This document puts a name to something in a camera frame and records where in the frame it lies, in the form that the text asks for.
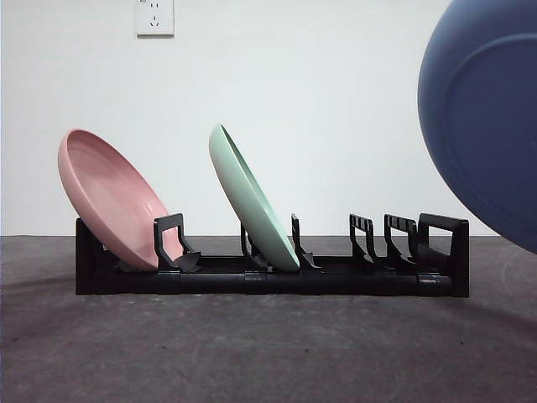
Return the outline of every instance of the white wall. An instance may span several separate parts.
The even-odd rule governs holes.
[[[449,0],[175,0],[174,39],[137,39],[134,0],[4,0],[3,234],[73,234],[56,170],[85,128],[141,171],[188,234],[237,234],[207,151],[222,122],[289,230],[347,215],[471,219],[420,134],[416,87]]]

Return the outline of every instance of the electrical outlet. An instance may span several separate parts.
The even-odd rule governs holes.
[[[136,0],[138,37],[173,37],[175,34],[174,0]]]

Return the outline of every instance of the blue plate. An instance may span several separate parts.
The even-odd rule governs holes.
[[[448,186],[537,253],[537,1],[454,1],[425,53],[418,103]]]

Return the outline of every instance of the green plate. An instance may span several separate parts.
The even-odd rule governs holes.
[[[279,219],[231,136],[214,128],[209,153],[227,199],[255,245],[275,267],[298,271],[299,260]]]

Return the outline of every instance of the rack handle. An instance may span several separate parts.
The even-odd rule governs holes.
[[[248,243],[250,243],[251,251],[248,251]],[[264,255],[255,246],[250,235],[247,233],[246,228],[241,223],[241,251],[242,255],[247,259],[252,261],[257,267],[263,270],[267,270],[270,266],[270,263],[266,260]]]
[[[320,266],[315,264],[313,254],[308,253],[300,244],[300,220],[296,214],[291,214],[291,232],[293,243],[295,244],[295,253],[299,258],[300,270],[320,270]]]
[[[443,254],[429,246],[429,228],[450,231],[450,254]],[[454,296],[468,297],[470,294],[470,224],[467,220],[453,217],[420,214],[418,223],[419,265],[449,271],[453,280]]]

